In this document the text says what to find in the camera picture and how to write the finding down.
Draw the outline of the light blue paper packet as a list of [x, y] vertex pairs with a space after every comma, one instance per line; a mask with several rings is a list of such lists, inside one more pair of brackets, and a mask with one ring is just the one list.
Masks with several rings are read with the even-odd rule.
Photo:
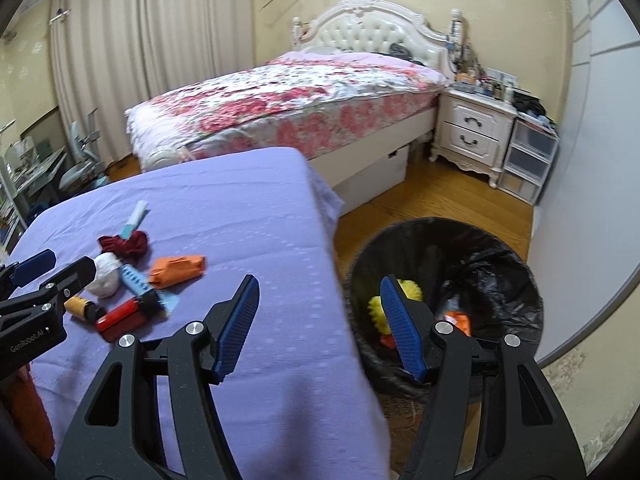
[[156, 292], [165, 316], [171, 315], [179, 304], [179, 297], [176, 294], [150, 285], [145, 276], [131, 264], [123, 264], [119, 268], [119, 276], [122, 284], [134, 296], [141, 296], [150, 290]]

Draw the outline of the purple table cloth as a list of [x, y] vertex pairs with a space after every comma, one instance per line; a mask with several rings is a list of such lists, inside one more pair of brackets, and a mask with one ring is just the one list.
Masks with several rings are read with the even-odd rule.
[[385, 479], [390, 437], [360, 364], [334, 264], [341, 201], [292, 148], [185, 162], [66, 200], [35, 220], [11, 252], [49, 249], [58, 266], [99, 251], [137, 203], [148, 270], [160, 257], [201, 255], [204, 275], [178, 306], [140, 330], [169, 336], [229, 299], [245, 275], [259, 307], [234, 372], [213, 391], [247, 479]]

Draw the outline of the white tissue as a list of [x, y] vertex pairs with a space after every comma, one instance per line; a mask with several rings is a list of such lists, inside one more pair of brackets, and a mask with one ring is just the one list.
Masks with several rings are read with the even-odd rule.
[[112, 252], [104, 252], [93, 259], [96, 267], [94, 280], [86, 286], [86, 291], [99, 299], [114, 295], [120, 286], [119, 270], [122, 263]]

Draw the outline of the dark red satin ribbon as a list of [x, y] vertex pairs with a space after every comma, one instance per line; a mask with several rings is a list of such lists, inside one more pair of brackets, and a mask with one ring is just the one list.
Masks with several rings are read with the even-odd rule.
[[134, 230], [130, 237], [101, 236], [98, 243], [102, 252], [110, 252], [120, 260], [138, 261], [143, 258], [149, 248], [149, 239], [145, 232]]

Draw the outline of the beige curtain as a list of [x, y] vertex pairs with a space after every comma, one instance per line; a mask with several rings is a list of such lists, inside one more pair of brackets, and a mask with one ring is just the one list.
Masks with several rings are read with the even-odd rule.
[[253, 66], [252, 0], [51, 0], [50, 39], [64, 124], [93, 115], [116, 162], [132, 151], [126, 110]]

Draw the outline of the desk with clutter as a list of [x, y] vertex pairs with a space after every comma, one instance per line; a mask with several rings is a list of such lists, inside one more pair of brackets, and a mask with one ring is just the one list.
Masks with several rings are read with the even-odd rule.
[[49, 154], [41, 157], [34, 139], [25, 136], [11, 144], [1, 156], [1, 191], [23, 222], [27, 222], [35, 197], [53, 185], [55, 175], [66, 161], [65, 148], [52, 151], [49, 140], [44, 144], [49, 148]]

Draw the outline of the orange wrapper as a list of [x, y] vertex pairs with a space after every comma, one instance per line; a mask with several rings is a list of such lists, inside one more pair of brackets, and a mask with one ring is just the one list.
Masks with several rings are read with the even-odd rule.
[[157, 258], [152, 263], [148, 283], [166, 289], [200, 278], [205, 268], [206, 258], [200, 255]]

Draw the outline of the teal white tube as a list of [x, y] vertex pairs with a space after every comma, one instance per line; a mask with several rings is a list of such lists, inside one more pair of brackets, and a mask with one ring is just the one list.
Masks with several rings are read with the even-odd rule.
[[132, 233], [140, 226], [140, 223], [146, 213], [146, 207], [148, 203], [144, 200], [139, 200], [134, 207], [134, 211], [130, 214], [125, 226], [120, 231], [119, 237], [122, 240], [129, 240]]

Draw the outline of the white bed with headboard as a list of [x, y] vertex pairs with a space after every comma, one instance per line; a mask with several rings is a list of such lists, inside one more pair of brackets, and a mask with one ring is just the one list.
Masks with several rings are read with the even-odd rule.
[[314, 95], [292, 118], [310, 120], [301, 150], [331, 188], [434, 129], [464, 33], [459, 10], [448, 32], [436, 32], [386, 0], [341, 0], [309, 23], [293, 18], [282, 60]]

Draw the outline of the pink floral quilt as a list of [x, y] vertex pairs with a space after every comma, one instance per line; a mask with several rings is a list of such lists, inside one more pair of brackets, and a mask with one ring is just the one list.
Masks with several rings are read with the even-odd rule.
[[292, 117], [299, 99], [310, 98], [314, 90], [286, 67], [286, 53], [127, 110], [126, 128], [142, 170], [144, 160], [160, 148], [186, 148], [193, 160], [273, 146], [295, 148], [307, 157], [301, 148], [311, 122], [296, 126]]

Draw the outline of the yellow cylindrical bottle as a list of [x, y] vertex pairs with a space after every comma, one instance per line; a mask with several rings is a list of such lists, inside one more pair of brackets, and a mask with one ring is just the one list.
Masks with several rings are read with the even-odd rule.
[[104, 308], [94, 302], [78, 296], [70, 297], [64, 302], [67, 313], [82, 322], [94, 325], [106, 315]]

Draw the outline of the red cylindrical container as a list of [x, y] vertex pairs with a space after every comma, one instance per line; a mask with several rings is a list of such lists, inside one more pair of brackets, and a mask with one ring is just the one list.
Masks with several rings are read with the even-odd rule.
[[116, 342], [121, 336], [145, 325], [162, 309], [160, 296], [155, 289], [151, 289], [107, 312], [96, 321], [96, 330], [105, 341]]

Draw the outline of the orange plastic bag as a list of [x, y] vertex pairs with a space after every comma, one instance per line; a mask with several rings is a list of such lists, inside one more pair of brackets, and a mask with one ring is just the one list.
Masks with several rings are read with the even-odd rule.
[[460, 311], [446, 311], [444, 314], [444, 320], [456, 326], [458, 330], [465, 333], [466, 336], [471, 337], [471, 322], [469, 317]]

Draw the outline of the black lined trash bin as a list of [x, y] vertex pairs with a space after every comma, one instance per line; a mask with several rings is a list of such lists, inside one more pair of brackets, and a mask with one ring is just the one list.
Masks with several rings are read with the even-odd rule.
[[473, 337], [497, 340], [515, 334], [525, 349], [537, 352], [544, 303], [532, 271], [516, 252], [498, 237], [456, 220], [399, 222], [360, 250], [344, 284], [360, 362], [375, 392], [419, 401], [428, 395], [427, 386], [402, 369], [398, 352], [382, 344], [369, 313], [387, 274], [415, 282], [434, 314], [466, 315]]

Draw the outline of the white nightstand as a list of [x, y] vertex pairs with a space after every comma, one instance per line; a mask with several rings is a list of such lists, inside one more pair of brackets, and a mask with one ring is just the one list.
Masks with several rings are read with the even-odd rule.
[[428, 160], [442, 157], [462, 171], [484, 174], [496, 188], [515, 118], [511, 104], [448, 88], [439, 95]]

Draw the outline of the plastic drawer unit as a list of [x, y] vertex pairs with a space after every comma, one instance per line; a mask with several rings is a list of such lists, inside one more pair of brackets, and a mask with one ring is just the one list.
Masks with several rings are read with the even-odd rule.
[[535, 206], [544, 189], [559, 146], [549, 125], [518, 114], [502, 164], [498, 189]]

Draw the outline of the white storage box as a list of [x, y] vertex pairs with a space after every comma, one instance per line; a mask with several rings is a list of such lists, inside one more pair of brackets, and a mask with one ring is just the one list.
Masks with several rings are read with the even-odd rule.
[[343, 201], [341, 215], [370, 202], [405, 181], [409, 147], [403, 146], [380, 158], [358, 174], [334, 186], [334, 192]]

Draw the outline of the grey desk chair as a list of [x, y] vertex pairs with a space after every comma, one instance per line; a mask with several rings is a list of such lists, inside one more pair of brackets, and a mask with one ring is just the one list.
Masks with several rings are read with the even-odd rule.
[[97, 111], [95, 108], [87, 116], [88, 133], [81, 133], [78, 122], [72, 122], [67, 130], [67, 147], [70, 149], [73, 165], [62, 175], [58, 184], [58, 189], [66, 197], [102, 188], [111, 182], [96, 145], [100, 138], [100, 132], [96, 128]]

